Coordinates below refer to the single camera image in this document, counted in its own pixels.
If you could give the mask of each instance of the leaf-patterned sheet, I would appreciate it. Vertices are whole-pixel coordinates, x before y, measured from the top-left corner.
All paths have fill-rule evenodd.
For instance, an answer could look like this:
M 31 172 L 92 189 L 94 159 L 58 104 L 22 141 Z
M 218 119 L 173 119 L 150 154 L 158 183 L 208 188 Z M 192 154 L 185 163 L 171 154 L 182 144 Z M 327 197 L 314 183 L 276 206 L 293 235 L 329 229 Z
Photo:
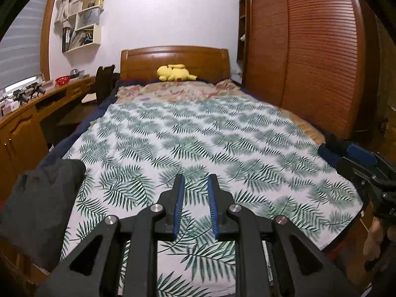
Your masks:
M 234 243 L 215 242 L 211 230 L 210 173 L 238 203 L 260 216 L 286 215 L 319 248 L 362 206 L 352 184 L 292 121 L 276 107 L 241 97 L 110 105 L 65 158 L 82 160 L 87 172 L 62 258 L 104 216 L 136 215 L 171 188 L 177 173 L 185 176 L 179 236 L 158 244 L 160 296 L 235 292 Z

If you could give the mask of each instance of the headboard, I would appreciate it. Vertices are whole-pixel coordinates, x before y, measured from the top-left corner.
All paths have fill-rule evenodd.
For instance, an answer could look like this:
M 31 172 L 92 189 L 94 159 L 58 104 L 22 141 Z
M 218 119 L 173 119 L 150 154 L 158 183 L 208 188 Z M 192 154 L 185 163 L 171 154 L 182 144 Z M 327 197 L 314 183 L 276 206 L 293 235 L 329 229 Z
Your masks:
M 121 51 L 121 79 L 158 78 L 157 69 L 168 64 L 184 64 L 190 74 L 212 83 L 230 78 L 227 49 L 194 46 L 147 47 Z

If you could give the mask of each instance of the gray cloth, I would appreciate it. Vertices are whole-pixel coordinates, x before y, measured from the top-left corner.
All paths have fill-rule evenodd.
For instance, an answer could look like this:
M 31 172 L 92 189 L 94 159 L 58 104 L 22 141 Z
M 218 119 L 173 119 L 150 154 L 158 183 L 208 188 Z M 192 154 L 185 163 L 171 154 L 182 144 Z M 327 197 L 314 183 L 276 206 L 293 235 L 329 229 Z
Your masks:
M 58 159 L 20 174 L 0 214 L 0 236 L 35 265 L 52 271 L 85 171 L 82 161 Z

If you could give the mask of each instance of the window blind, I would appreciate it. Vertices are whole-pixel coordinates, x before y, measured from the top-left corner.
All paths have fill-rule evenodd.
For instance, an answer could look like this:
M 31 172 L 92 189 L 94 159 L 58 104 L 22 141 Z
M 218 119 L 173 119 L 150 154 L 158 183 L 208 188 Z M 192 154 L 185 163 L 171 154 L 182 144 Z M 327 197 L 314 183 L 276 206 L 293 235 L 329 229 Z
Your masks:
M 40 75 L 40 41 L 47 0 L 30 0 L 0 42 L 0 90 Z

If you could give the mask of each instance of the red plastic basket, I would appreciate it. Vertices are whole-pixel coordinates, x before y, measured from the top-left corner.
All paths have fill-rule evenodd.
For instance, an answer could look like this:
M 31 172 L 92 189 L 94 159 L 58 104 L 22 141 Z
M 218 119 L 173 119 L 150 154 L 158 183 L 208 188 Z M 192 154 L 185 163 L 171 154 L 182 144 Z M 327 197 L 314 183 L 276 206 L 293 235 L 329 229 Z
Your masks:
M 59 78 L 55 79 L 55 81 L 58 86 L 67 85 L 70 81 L 70 76 L 59 77 Z

